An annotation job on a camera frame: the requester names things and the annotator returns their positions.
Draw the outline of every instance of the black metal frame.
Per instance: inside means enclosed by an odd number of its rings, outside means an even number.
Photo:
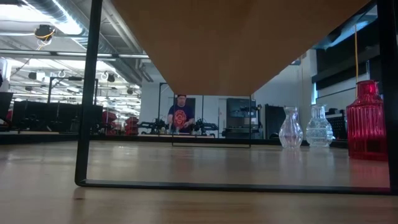
[[[78,141],[75,183],[82,187],[117,187],[135,189],[173,190],[221,190],[244,192],[295,192],[334,194],[398,195],[398,151],[395,137],[398,134],[398,52],[396,42],[395,0],[383,0],[377,4],[380,23],[380,53],[382,57],[382,81],[384,83],[384,111],[386,116],[387,145],[389,156],[390,185],[388,188],[321,187],[295,185],[248,185],[248,184],[191,184],[165,182],[109,181],[87,179],[90,124],[87,123],[92,108],[95,68],[100,34],[102,0],[92,1],[90,33],[85,67],[82,116]]]
[[[49,84],[49,96],[47,97],[47,103],[51,102],[51,91],[52,88],[54,88],[52,86],[52,80],[54,79],[59,79],[59,80],[64,80],[64,79],[69,79],[69,77],[50,77],[50,84]],[[95,79],[95,91],[94,91],[94,105],[97,105],[97,92],[98,92],[98,79]]]

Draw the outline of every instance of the exposed ductwork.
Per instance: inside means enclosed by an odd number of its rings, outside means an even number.
[[[21,0],[32,9],[53,19],[52,23],[68,35],[75,35],[72,39],[87,48],[88,36],[88,18],[72,3],[70,0]],[[99,53],[116,53],[112,45],[102,36],[99,37],[98,45]],[[142,77],[147,77],[139,70],[139,59],[132,60],[134,65],[127,63],[124,59],[116,59],[116,61],[106,62],[118,70],[121,76],[130,83],[142,82]]]

